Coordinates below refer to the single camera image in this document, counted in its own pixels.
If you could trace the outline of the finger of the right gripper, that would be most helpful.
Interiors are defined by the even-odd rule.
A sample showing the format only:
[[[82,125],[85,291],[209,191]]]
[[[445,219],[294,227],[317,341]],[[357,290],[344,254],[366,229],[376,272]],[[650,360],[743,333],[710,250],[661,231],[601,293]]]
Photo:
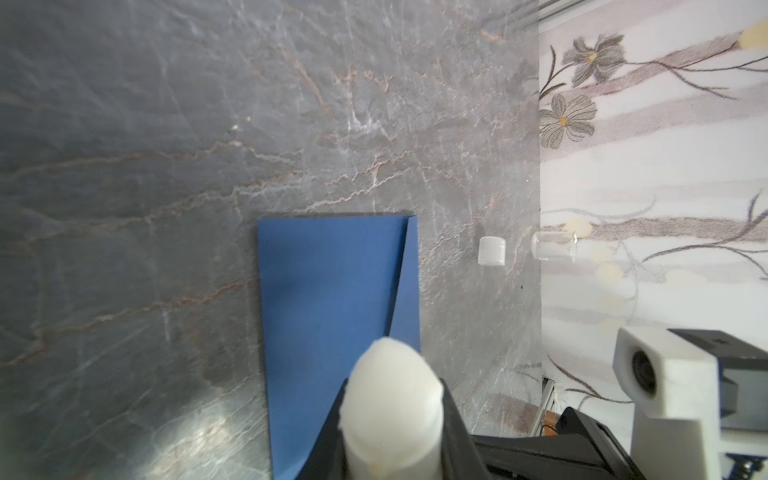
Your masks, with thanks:
[[[645,478],[608,427],[592,417],[568,407],[556,430],[525,438],[476,435],[474,443],[490,473],[506,479]]]

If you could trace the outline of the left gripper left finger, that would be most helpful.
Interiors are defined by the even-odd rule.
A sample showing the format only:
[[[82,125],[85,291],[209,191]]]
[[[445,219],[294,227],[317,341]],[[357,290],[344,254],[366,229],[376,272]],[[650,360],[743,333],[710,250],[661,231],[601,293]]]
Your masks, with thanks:
[[[348,381],[344,380],[297,480],[344,480],[347,463],[343,435],[339,430],[340,407]]]

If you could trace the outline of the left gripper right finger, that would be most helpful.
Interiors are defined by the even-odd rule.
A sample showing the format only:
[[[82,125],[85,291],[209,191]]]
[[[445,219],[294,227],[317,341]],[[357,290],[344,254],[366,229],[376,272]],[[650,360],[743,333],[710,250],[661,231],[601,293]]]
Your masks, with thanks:
[[[441,439],[442,478],[445,480],[490,480],[474,438],[467,430],[445,380],[443,386],[443,427]]]

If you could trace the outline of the white glue stick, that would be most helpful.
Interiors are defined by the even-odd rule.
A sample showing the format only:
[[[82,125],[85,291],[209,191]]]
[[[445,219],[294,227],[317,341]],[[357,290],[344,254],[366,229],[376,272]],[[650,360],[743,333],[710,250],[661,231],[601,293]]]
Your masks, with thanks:
[[[444,387],[410,345],[374,341],[348,378],[339,423],[350,479],[439,479]]]

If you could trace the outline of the dark blue envelope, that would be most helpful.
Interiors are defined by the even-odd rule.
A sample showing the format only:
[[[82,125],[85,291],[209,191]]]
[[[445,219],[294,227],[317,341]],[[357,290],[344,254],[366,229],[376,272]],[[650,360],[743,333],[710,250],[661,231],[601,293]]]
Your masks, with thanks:
[[[293,479],[369,346],[421,348],[418,220],[266,218],[257,253],[272,470]]]

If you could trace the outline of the white glue stick cap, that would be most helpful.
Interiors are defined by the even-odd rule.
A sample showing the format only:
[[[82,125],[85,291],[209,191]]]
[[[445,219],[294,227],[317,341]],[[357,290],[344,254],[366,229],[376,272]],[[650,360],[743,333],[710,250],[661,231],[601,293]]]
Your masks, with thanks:
[[[506,240],[498,236],[483,236],[479,240],[477,262],[481,266],[504,267]]]

